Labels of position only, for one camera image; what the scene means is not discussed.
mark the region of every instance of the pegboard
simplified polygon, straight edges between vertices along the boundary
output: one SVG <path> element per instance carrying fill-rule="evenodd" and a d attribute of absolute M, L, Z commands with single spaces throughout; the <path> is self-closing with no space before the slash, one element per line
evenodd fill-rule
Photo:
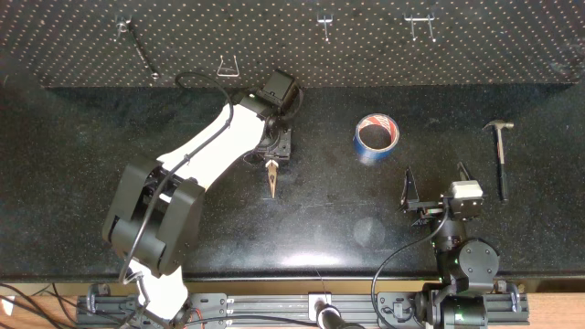
<path fill-rule="evenodd" d="M 585 2 L 6 0 L 3 50 L 43 86 L 170 87 L 216 76 L 220 55 L 261 85 L 274 69 L 305 87 L 575 82 L 585 72 Z M 317 17 L 333 15 L 327 26 Z M 132 16 L 152 80 L 116 17 Z M 411 31 L 404 17 L 433 16 Z M 203 83 L 189 81 L 193 86 Z"/>

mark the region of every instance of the roll of tape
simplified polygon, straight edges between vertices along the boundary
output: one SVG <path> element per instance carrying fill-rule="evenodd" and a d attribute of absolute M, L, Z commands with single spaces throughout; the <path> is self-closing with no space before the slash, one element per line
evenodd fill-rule
<path fill-rule="evenodd" d="M 376 125 L 384 129 L 382 133 L 388 133 L 390 136 L 388 146 L 383 148 L 376 148 L 374 145 L 367 145 L 362 141 L 360 132 L 369 125 Z M 354 146 L 361 162 L 366 164 L 374 163 L 378 160 L 384 159 L 390 155 L 394 147 L 399 142 L 400 131 L 399 127 L 392 118 L 386 114 L 370 114 L 362 119 L 356 127 L 356 135 L 354 136 Z"/>

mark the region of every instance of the wooden table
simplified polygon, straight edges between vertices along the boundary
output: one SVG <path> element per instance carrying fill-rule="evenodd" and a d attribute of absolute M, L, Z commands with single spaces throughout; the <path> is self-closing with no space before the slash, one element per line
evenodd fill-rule
<path fill-rule="evenodd" d="M 34 301 L 53 319 L 64 324 L 72 324 L 63 314 L 57 300 L 51 296 L 33 297 Z M 67 297 L 76 302 L 77 297 Z M 29 305 L 24 299 L 16 298 L 18 302 Z M 530 293 L 530 329 L 580 329 L 585 327 L 585 293 Z M 75 309 L 65 303 L 69 314 L 75 316 Z M 23 309 L 15 307 L 12 316 L 5 314 L 0 308 L 1 324 L 11 328 L 52 328 L 43 318 L 40 318 Z M 518 326 L 495 326 L 498 329 L 518 329 Z"/>

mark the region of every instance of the black countertop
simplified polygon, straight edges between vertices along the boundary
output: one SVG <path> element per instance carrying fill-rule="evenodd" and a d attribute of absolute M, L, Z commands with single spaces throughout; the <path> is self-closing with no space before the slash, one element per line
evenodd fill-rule
<path fill-rule="evenodd" d="M 463 161 L 488 195 L 468 235 L 502 253 L 504 276 L 585 273 L 585 88 L 577 85 L 309 89 L 292 159 L 270 198 L 261 164 L 237 161 L 209 188 L 186 280 L 366 277 L 390 252 L 428 233 L 396 211 L 410 165 L 422 200 L 437 200 Z M 0 279 L 113 280 L 122 266 L 101 225 L 125 165 L 180 146 L 217 116 L 214 90 L 0 91 Z M 366 114 L 396 120 L 400 140 L 378 166 L 356 159 Z M 495 139 L 504 131 L 510 203 L 497 194 Z M 385 272 L 436 278 L 430 245 Z"/>

